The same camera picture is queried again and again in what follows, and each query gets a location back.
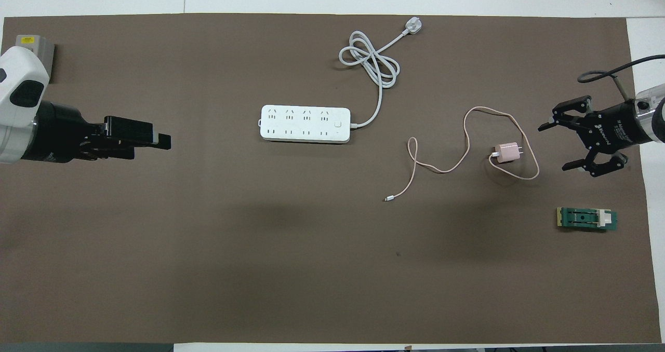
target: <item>white power strip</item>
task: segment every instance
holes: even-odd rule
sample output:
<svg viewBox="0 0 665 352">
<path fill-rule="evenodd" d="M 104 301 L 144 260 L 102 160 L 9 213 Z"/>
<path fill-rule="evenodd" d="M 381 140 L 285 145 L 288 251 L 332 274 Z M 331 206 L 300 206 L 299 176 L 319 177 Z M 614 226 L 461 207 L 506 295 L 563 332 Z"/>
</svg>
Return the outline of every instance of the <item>white power strip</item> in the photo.
<svg viewBox="0 0 665 352">
<path fill-rule="evenodd" d="M 259 120 L 268 141 L 346 143 L 351 111 L 332 106 L 264 105 Z"/>
</svg>

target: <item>white table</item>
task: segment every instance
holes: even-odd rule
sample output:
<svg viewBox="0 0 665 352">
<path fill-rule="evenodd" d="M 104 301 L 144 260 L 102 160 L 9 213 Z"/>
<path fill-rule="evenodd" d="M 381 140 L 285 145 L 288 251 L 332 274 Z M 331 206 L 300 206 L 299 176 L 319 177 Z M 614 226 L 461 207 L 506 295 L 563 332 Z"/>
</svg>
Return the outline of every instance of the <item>white table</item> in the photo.
<svg viewBox="0 0 665 352">
<path fill-rule="evenodd" d="M 0 0 L 0 19 L 12 16 L 75 16 L 134 13 L 373 13 L 463 16 L 539 16 L 571 18 L 627 18 L 633 59 L 665 53 L 665 0 Z M 665 83 L 665 61 L 635 66 L 636 91 Z M 642 145 L 642 169 L 648 203 L 651 254 L 665 335 L 665 145 Z M 314 350 L 390 350 L 405 344 L 256 344 L 193 343 L 176 351 L 296 352 Z M 490 347 L 490 345 L 418 345 L 414 349 Z"/>
</svg>

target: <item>brown mat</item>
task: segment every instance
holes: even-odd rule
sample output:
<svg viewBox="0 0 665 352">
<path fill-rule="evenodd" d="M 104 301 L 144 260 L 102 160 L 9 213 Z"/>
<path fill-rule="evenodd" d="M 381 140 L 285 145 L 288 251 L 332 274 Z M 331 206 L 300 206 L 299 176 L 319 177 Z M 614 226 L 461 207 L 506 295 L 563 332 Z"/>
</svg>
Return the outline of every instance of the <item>brown mat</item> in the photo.
<svg viewBox="0 0 665 352">
<path fill-rule="evenodd" d="M 425 17 L 385 54 L 396 86 L 344 145 L 259 137 L 264 104 L 375 108 L 362 68 L 337 52 L 353 30 L 380 47 L 408 16 L 187 14 L 5 19 L 57 44 L 47 99 L 148 120 L 171 151 L 134 161 L 0 167 L 0 342 L 660 342 L 639 151 L 592 179 L 574 132 L 538 133 L 551 108 L 629 61 L 624 19 Z M 623 72 L 632 91 L 632 75 Z M 542 175 L 489 167 L 519 139 L 474 113 L 451 174 L 408 180 L 406 140 L 449 167 L 461 119 L 513 113 Z M 527 160 L 507 166 L 524 175 Z M 610 208 L 606 234 L 555 226 L 559 206 Z"/>
</svg>

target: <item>gray box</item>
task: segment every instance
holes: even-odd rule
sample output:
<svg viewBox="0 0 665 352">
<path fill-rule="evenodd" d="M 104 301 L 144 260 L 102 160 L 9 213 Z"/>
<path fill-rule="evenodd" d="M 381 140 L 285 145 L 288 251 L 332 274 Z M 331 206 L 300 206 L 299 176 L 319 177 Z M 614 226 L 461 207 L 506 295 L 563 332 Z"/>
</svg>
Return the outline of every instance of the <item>gray box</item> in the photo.
<svg viewBox="0 0 665 352">
<path fill-rule="evenodd" d="M 55 46 L 48 39 L 40 35 L 17 35 L 16 45 L 31 50 L 41 60 L 48 77 L 53 67 L 53 51 Z"/>
</svg>

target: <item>power plug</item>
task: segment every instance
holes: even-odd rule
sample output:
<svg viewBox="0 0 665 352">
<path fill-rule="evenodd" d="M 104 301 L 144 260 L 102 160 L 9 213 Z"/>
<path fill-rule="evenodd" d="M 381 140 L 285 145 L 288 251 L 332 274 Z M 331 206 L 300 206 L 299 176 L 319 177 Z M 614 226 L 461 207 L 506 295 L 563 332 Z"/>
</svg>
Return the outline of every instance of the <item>power plug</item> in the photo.
<svg viewBox="0 0 665 352">
<path fill-rule="evenodd" d="M 522 147 L 518 146 L 516 142 L 499 144 L 494 147 L 492 157 L 495 157 L 499 163 L 509 163 L 520 158 L 521 149 Z"/>
<path fill-rule="evenodd" d="M 404 27 L 406 30 L 408 30 L 409 33 L 415 34 L 418 33 L 418 31 L 420 31 L 422 28 L 422 21 L 420 21 L 420 18 L 412 17 L 409 19 L 409 21 L 406 21 L 406 25 Z"/>
</svg>

